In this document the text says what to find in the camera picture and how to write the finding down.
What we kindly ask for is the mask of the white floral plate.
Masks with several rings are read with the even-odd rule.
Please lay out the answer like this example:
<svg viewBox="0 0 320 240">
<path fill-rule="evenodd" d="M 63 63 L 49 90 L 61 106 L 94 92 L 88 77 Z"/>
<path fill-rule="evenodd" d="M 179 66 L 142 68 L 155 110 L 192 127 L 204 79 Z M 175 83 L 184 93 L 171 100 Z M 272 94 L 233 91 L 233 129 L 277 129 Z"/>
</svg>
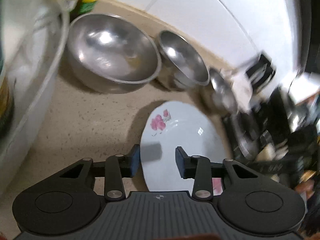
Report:
<svg viewBox="0 0 320 240">
<path fill-rule="evenodd" d="M 231 157 L 226 140 L 213 122 L 195 106 L 168 101 L 148 117 L 140 140 L 140 161 L 149 191 L 193 190 L 193 179 L 180 176 L 175 160 L 176 147 L 187 155 L 201 155 L 214 163 Z"/>
</svg>

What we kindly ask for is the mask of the large steel bowl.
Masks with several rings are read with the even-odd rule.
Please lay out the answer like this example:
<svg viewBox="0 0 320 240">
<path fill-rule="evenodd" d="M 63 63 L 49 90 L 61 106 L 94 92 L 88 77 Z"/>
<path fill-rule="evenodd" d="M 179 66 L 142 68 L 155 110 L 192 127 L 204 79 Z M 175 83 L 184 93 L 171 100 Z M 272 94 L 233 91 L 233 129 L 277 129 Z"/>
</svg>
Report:
<svg viewBox="0 0 320 240">
<path fill-rule="evenodd" d="M 104 94 L 125 94 L 154 80 L 162 67 L 153 39 L 118 15 L 89 13 L 71 22 L 66 57 L 75 77 Z"/>
</svg>

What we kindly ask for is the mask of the small steel bowl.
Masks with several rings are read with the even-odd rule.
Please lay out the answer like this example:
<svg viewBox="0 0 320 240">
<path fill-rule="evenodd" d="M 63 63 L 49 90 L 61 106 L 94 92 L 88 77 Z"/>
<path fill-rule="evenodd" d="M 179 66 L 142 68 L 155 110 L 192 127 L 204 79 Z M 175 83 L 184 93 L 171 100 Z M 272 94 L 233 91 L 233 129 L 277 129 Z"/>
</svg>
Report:
<svg viewBox="0 0 320 240">
<path fill-rule="evenodd" d="M 215 69 L 209 69 L 209 83 L 201 88 L 201 98 L 211 112 L 233 114 L 238 111 L 238 103 L 230 84 Z"/>
</svg>

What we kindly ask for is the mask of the white crumpled cloth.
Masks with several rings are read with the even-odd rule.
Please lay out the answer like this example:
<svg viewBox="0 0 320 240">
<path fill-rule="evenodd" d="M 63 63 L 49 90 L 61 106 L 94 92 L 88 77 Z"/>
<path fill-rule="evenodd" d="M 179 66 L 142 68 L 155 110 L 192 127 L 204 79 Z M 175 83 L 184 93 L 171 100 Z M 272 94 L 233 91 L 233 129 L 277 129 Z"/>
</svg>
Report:
<svg viewBox="0 0 320 240">
<path fill-rule="evenodd" d="M 245 72 L 227 73 L 224 77 L 231 85 L 240 110 L 249 112 L 251 110 L 250 100 L 253 95 L 253 89 Z"/>
</svg>

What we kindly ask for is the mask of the medium steel bowl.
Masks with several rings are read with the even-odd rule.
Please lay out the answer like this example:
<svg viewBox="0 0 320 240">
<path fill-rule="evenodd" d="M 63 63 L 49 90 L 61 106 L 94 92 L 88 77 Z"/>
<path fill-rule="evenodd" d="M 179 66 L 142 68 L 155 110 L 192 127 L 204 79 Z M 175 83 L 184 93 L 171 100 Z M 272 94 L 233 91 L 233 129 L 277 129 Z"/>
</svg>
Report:
<svg viewBox="0 0 320 240">
<path fill-rule="evenodd" d="M 157 80 L 168 90 L 184 91 L 209 83 L 209 72 L 201 55 L 182 36 L 163 30 L 156 39 L 162 59 Z"/>
</svg>

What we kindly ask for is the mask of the white plastic storage tub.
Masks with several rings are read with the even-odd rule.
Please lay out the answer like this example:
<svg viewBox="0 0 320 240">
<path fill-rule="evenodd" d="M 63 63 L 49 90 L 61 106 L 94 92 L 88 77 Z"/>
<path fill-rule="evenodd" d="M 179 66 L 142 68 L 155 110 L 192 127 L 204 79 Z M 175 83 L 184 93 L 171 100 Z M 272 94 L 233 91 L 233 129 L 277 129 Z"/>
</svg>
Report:
<svg viewBox="0 0 320 240">
<path fill-rule="evenodd" d="M 64 0 L 1 0 L 2 192 L 40 130 L 68 28 Z"/>
</svg>

